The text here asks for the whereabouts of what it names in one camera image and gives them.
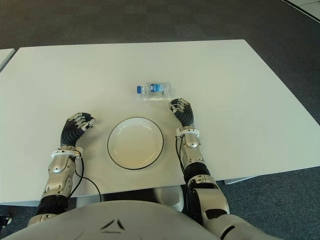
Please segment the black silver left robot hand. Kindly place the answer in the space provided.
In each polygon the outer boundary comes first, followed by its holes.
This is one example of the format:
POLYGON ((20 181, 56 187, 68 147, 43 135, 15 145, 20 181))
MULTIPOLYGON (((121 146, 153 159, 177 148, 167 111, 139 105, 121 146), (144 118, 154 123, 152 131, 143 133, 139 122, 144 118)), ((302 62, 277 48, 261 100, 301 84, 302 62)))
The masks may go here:
POLYGON ((77 141, 84 133, 92 128, 96 119, 91 114, 77 112, 70 116, 62 129, 60 136, 60 146, 76 147, 77 141))

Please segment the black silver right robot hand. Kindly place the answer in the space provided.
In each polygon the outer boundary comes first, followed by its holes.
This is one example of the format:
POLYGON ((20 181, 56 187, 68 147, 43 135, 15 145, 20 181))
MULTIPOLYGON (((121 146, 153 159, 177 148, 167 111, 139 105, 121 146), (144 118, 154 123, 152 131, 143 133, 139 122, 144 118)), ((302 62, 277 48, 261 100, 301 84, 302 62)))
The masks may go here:
POLYGON ((193 110, 188 101, 183 98, 176 98, 168 103, 168 107, 183 128, 195 128, 193 110))

